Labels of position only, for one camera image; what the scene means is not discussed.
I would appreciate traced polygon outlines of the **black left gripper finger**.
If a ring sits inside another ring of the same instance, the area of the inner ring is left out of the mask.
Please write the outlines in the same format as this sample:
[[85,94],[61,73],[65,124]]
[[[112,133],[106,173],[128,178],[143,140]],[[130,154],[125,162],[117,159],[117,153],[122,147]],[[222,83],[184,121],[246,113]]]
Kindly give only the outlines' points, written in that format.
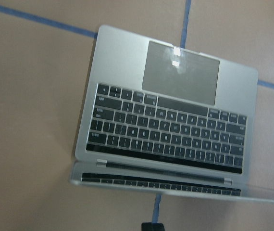
[[141,224],[142,231],[164,231],[164,225],[162,223],[144,222]]

